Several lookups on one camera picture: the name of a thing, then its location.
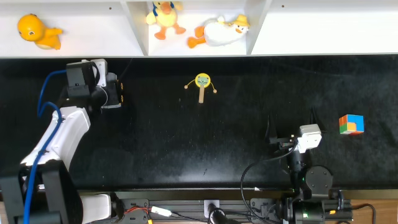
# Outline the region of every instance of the robotic arm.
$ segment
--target robotic arm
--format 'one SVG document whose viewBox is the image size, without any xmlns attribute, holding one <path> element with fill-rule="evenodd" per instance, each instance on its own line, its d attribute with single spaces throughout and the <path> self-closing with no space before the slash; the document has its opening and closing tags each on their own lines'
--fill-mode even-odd
<svg viewBox="0 0 398 224">
<path fill-rule="evenodd" d="M 115 74 L 108 73 L 104 59 L 71 63 L 66 71 L 68 86 L 57 103 L 62 124 L 40 158 L 36 178 L 29 180 L 28 173 L 58 123 L 56 111 L 42 139 L 19 168 L 10 169 L 0 177 L 9 223 L 23 220 L 28 181 L 34 181 L 34 192 L 45 189 L 47 199 L 45 205 L 32 202 L 35 210 L 30 212 L 30 223 L 89 223 L 111 216 L 111 197 L 106 194 L 80 197 L 68 170 L 78 143 L 90 128 L 90 115 L 121 106 L 122 84 Z"/>
</svg>

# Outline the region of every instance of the black tabletop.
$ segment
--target black tabletop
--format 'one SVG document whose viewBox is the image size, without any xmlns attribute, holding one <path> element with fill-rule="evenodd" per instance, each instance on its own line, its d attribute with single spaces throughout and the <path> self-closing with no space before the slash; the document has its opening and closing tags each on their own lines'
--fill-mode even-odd
<svg viewBox="0 0 398 224">
<path fill-rule="evenodd" d="M 78 59 L 0 61 L 0 169 L 19 163 L 50 121 L 35 114 L 45 76 Z M 121 74 L 128 58 L 107 59 Z M 210 75 L 218 90 L 189 81 Z M 273 113 L 281 134 L 309 124 L 315 108 L 326 133 L 312 149 L 342 189 L 396 188 L 398 180 L 395 55 L 145 58 L 133 59 L 122 77 L 124 106 L 91 118 L 70 167 L 79 189 L 236 188 L 243 170 L 275 156 L 265 140 Z M 49 83 L 55 101 L 65 77 Z M 339 133 L 339 117 L 364 116 L 365 133 Z M 285 189 L 280 164 L 249 171 L 245 186 Z"/>
</svg>

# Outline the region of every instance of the rubik's cube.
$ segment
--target rubik's cube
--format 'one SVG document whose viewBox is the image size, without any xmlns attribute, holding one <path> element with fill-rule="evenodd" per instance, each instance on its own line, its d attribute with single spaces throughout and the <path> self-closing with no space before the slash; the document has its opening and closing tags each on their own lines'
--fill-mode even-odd
<svg viewBox="0 0 398 224">
<path fill-rule="evenodd" d="M 338 121 L 340 134 L 362 134 L 365 131 L 363 116 L 347 114 Z"/>
</svg>

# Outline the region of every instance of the yellow duck plush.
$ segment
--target yellow duck plush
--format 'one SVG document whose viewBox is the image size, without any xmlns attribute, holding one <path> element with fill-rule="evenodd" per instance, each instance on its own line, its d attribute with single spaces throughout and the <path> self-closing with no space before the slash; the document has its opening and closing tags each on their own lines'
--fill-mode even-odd
<svg viewBox="0 0 398 224">
<path fill-rule="evenodd" d="M 23 16 L 18 22 L 18 31 L 24 40 L 35 42 L 41 49 L 61 49 L 58 35 L 62 34 L 62 30 L 46 27 L 36 15 Z"/>
<path fill-rule="evenodd" d="M 180 27 L 177 24 L 177 10 L 182 10 L 180 2 L 171 1 L 154 1 L 154 9 L 146 17 L 148 25 L 157 23 L 160 26 L 160 32 L 155 34 L 155 37 L 159 40 L 166 39 L 166 30 L 169 27 L 174 27 L 176 34 L 185 33 L 186 29 Z"/>
</svg>

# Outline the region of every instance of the blue cable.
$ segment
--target blue cable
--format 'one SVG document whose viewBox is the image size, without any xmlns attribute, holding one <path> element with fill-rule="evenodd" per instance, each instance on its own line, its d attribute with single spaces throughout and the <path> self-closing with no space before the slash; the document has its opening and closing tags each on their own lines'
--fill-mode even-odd
<svg viewBox="0 0 398 224">
<path fill-rule="evenodd" d="M 40 97 L 39 97 L 39 102 L 37 104 L 37 116 L 41 117 L 43 115 L 44 109 L 47 106 L 51 106 L 58 114 L 58 122 L 57 125 L 55 126 L 54 130 L 52 131 L 51 135 L 49 138 L 46 140 L 44 143 L 42 149 L 37 153 L 37 157 L 35 161 L 33 162 L 32 169 L 30 170 L 30 175 L 29 175 L 29 183 L 28 183 L 28 188 L 27 188 L 27 193 L 26 193 L 26 199 L 25 199 L 25 207 L 24 207 L 24 224 L 29 224 L 29 217 L 30 217 L 30 204 L 32 203 L 32 197 L 33 197 L 33 189 L 34 189 L 34 183 L 35 183 L 35 175 L 36 175 L 36 169 L 37 169 L 37 164 L 40 161 L 40 158 L 43 156 L 46 148 L 49 146 L 51 140 L 54 138 L 55 134 L 57 133 L 58 129 L 60 128 L 62 124 L 62 114 L 60 109 L 53 103 L 51 102 L 45 102 L 43 106 L 40 109 L 40 105 L 42 103 L 42 97 L 43 93 L 45 90 L 45 87 L 47 86 L 47 83 L 49 82 L 50 77 L 56 75 L 56 74 L 61 74 L 67 72 L 66 70 L 61 70 L 61 71 L 55 71 L 50 73 L 47 78 L 44 81 L 42 91 L 40 92 Z"/>
<path fill-rule="evenodd" d="M 45 78 L 45 81 L 44 81 L 44 84 L 42 87 L 42 91 L 40 91 L 39 102 L 37 103 L 37 115 L 39 117 L 41 117 L 41 115 L 39 115 L 40 106 L 42 105 L 42 98 L 43 98 L 44 90 L 45 90 L 45 87 L 47 86 L 47 83 L 49 82 L 50 78 L 53 77 L 54 75 L 63 74 L 66 72 L 67 72 L 66 70 L 54 71 L 54 72 L 50 73 L 49 75 L 47 75 L 47 78 Z"/>
</svg>

